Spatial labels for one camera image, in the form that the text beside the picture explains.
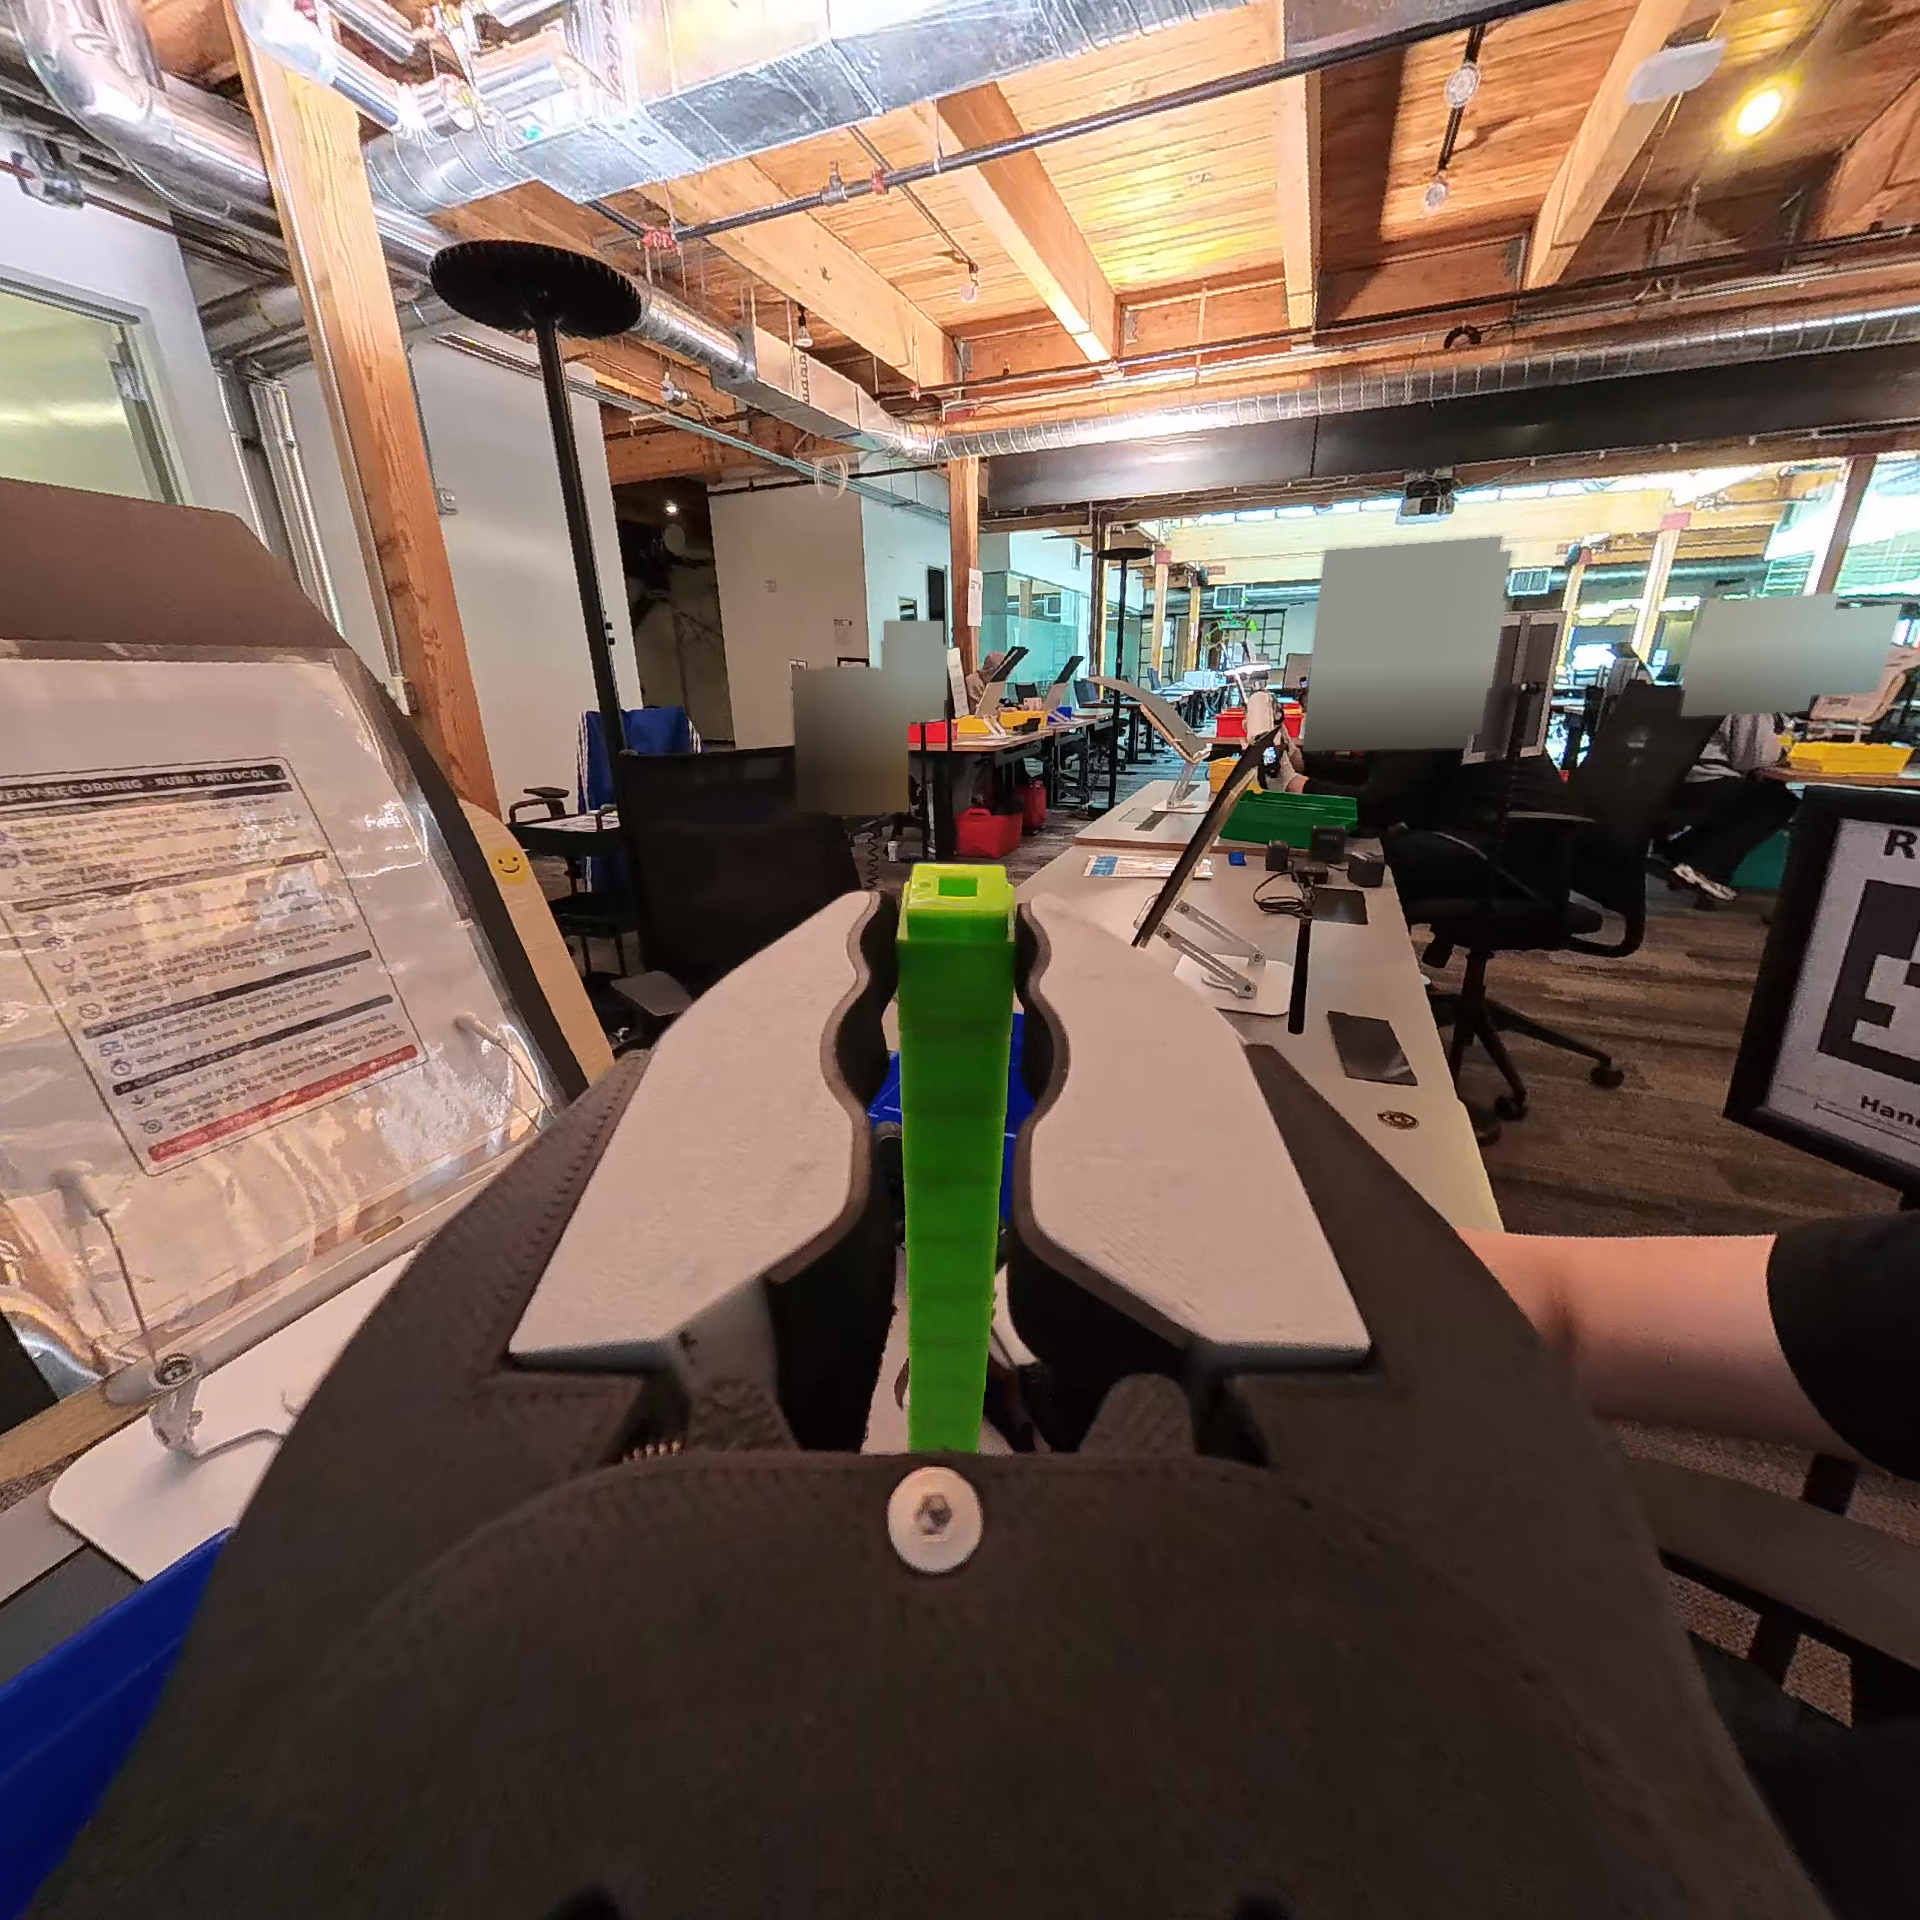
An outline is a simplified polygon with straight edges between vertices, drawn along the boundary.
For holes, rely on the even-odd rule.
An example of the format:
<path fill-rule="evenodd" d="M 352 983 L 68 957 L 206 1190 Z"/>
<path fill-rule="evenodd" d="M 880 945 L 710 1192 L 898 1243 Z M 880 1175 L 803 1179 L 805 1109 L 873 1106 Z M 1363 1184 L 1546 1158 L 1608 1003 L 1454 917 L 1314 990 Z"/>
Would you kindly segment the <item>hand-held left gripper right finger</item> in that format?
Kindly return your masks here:
<path fill-rule="evenodd" d="M 1203 1418 L 1241 1377 L 1377 1357 L 1238 1031 L 1061 897 L 1017 912 L 1025 1079 L 1009 1306 L 1042 1431 L 1078 1448 L 1130 1377 Z"/>

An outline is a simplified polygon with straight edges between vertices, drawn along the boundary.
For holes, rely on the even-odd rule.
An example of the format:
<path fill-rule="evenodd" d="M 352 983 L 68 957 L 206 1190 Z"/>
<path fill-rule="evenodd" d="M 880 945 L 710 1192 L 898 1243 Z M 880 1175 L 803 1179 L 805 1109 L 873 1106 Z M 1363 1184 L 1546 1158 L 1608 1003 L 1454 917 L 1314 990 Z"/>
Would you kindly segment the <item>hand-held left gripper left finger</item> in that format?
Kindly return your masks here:
<path fill-rule="evenodd" d="M 507 1357 L 774 1394 L 805 1450 L 860 1451 L 896 1314 L 870 1105 L 896 904 L 830 902 L 723 977 L 642 1064 Z"/>

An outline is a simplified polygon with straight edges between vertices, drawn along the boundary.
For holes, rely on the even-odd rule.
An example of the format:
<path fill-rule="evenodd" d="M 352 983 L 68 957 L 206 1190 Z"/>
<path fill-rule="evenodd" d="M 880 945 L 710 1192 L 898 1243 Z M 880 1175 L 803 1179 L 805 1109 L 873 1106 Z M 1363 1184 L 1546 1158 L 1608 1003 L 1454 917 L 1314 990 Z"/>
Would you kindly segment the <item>blue plastic bin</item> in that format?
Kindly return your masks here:
<path fill-rule="evenodd" d="M 212 1535 L 4 1683 L 4 1919 L 28 1911 L 148 1727 L 227 1543 Z"/>
<path fill-rule="evenodd" d="M 1006 1126 L 1002 1137 L 1002 1187 L 1006 1190 L 1014 1178 L 1017 1139 L 1036 1109 L 1036 1097 L 1025 1081 L 1025 1015 L 1012 1015 L 1011 1065 L 1006 1079 Z M 888 1075 L 870 1102 L 870 1121 L 875 1128 L 892 1123 L 906 1126 L 902 1105 L 902 1073 L 898 1050 L 888 1056 Z"/>

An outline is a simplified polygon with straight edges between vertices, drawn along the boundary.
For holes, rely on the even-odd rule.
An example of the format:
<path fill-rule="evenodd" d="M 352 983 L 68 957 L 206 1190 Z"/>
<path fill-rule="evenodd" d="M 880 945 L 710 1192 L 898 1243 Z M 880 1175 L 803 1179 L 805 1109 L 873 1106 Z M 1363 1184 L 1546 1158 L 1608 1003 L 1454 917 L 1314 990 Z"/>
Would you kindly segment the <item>long green block bar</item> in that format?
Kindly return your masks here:
<path fill-rule="evenodd" d="M 908 1446 L 971 1454 L 990 1375 L 1017 893 L 1003 866 L 920 864 L 896 931 Z"/>

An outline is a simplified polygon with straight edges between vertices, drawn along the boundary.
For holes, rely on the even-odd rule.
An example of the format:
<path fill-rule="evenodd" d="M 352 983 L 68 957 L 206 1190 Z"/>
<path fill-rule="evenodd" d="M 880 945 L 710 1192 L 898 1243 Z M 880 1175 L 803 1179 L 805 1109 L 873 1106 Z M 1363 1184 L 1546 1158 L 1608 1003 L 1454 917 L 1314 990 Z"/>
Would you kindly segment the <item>person's right forearm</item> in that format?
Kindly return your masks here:
<path fill-rule="evenodd" d="M 1782 1357 L 1768 1291 L 1773 1237 L 1459 1237 L 1600 1418 L 1865 1461 Z"/>

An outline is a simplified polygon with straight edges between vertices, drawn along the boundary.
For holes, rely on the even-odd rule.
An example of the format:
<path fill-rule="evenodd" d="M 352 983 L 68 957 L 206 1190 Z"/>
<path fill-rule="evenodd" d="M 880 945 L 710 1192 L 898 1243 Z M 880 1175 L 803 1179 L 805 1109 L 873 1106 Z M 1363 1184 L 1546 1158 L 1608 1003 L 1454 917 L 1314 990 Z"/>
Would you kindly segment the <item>tilted board with stand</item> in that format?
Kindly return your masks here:
<path fill-rule="evenodd" d="M 1286 1031 L 1306 1031 L 1306 967 L 1312 950 L 1312 921 L 1306 909 L 1294 912 L 1294 959 L 1282 960 L 1250 935 L 1222 921 L 1203 904 L 1189 898 L 1196 869 L 1214 856 L 1227 818 L 1244 793 L 1258 782 L 1268 749 L 1282 736 L 1274 725 L 1259 736 L 1250 734 L 1232 765 L 1220 789 L 1214 793 L 1197 827 L 1189 835 L 1170 873 L 1160 893 L 1142 906 L 1133 935 L 1133 950 L 1163 945 L 1176 954 L 1178 965 L 1192 973 L 1192 985 L 1220 995 L 1230 1009 L 1253 1017 L 1282 1017 Z"/>

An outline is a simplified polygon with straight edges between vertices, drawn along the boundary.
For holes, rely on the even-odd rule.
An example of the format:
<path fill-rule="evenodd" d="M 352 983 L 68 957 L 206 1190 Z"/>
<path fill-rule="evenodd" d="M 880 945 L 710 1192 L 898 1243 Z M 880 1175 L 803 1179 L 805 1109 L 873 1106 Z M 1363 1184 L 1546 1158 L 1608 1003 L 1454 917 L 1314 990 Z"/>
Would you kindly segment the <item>black mesh chair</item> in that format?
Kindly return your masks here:
<path fill-rule="evenodd" d="M 588 973 L 585 987 L 614 1053 L 654 1046 L 723 977 L 861 886 L 841 822 L 800 808 L 789 749 L 622 753 L 613 785 L 610 808 L 540 818 L 534 789 L 509 833 L 571 872 L 596 863 L 552 911 L 585 965 L 613 946 L 614 970 Z"/>

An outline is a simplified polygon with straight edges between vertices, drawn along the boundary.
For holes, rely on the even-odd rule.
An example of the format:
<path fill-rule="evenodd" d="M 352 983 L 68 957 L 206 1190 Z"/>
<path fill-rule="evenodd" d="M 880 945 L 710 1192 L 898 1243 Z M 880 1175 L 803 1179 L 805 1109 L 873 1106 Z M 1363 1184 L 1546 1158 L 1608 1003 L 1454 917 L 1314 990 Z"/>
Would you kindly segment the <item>black swivel office chair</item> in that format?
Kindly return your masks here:
<path fill-rule="evenodd" d="M 1460 1083 L 1473 1047 L 1504 1083 L 1490 1109 L 1467 1105 L 1481 1145 L 1496 1143 L 1504 1123 L 1529 1113 L 1529 1089 L 1504 1043 L 1508 1035 L 1586 1061 L 1600 1091 L 1618 1091 L 1626 1081 L 1626 1071 L 1597 1046 L 1496 999 L 1489 975 L 1496 960 L 1514 954 L 1628 959 L 1641 950 L 1653 830 L 1699 745 L 1680 702 L 1676 686 L 1629 686 L 1586 759 L 1572 775 L 1554 775 L 1553 793 L 1538 808 L 1517 806 L 1517 771 L 1504 765 L 1502 809 L 1489 843 L 1451 835 L 1454 869 L 1435 886 L 1400 888 L 1406 921 L 1429 934 L 1425 967 L 1462 967 L 1451 990 L 1429 990 L 1434 1019 L 1446 1029 L 1451 1083 Z"/>

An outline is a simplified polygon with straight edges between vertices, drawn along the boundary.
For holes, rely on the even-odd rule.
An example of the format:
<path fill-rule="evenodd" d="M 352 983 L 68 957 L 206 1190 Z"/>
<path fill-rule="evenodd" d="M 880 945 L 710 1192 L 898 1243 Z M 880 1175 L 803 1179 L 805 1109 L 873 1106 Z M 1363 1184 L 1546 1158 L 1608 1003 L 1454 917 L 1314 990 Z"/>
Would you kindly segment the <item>document display board with stand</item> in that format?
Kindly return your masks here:
<path fill-rule="evenodd" d="M 610 1069 L 542 883 L 224 513 L 4 482 L 4 1601 L 224 1533 Z"/>

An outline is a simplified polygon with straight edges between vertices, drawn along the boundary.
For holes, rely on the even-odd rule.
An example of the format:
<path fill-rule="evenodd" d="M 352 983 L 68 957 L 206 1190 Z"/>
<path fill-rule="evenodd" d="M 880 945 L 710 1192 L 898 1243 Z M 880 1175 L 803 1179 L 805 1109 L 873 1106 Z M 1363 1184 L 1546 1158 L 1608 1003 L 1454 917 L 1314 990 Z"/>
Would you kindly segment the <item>black rolling sign stand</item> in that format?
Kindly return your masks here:
<path fill-rule="evenodd" d="M 1808 792 L 1724 1115 L 1915 1209 L 1915 785 Z"/>

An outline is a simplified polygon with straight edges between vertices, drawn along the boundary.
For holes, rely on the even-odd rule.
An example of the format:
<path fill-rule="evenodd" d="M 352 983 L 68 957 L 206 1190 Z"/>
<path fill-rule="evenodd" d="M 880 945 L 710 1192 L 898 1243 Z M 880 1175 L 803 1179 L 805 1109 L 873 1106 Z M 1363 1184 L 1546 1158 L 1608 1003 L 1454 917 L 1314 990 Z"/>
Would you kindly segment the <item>wooden support post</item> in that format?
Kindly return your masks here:
<path fill-rule="evenodd" d="M 392 665 L 457 797 L 496 813 L 493 765 L 357 113 L 338 91 L 262 54 L 241 5 L 227 3 L 224 16 Z"/>

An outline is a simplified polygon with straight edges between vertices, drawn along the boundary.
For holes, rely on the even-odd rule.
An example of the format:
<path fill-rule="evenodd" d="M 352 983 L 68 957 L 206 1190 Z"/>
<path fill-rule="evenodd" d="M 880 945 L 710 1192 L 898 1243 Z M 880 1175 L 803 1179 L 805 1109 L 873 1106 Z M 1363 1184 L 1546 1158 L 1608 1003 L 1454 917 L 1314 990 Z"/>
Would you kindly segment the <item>long spiral ceiling duct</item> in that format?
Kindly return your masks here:
<path fill-rule="evenodd" d="M 1467 249 L 1393 261 L 1363 278 L 1330 325 L 1163 338 L 1097 367 L 964 371 L 920 398 L 875 394 L 766 328 L 720 321 L 637 288 L 637 322 L 563 335 L 604 405 L 665 433 L 720 439 L 771 419 L 810 442 L 909 465 L 1017 459 L 1235 429 L 1585 390 L 1696 368 L 1754 368 L 1915 345 L 1915 225 L 1716 249 L 1536 288 L 1451 278 L 1450 301 L 1409 296 L 1414 267 L 1462 267 Z"/>

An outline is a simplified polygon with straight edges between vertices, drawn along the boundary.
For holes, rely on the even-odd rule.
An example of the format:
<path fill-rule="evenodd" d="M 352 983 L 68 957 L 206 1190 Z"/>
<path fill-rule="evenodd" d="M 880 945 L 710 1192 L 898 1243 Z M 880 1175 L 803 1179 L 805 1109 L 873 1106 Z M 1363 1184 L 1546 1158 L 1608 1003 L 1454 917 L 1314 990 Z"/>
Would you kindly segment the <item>large silver duct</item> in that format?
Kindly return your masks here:
<path fill-rule="evenodd" d="M 428 215 L 547 186 L 571 203 L 674 184 L 1036 65 L 1182 29 L 1182 3 L 238 5 L 243 37 L 348 102 L 388 261 L 424 273 Z M 142 5 L 4 5 L 74 125 L 176 209 L 265 225 L 241 111 L 170 77 Z"/>

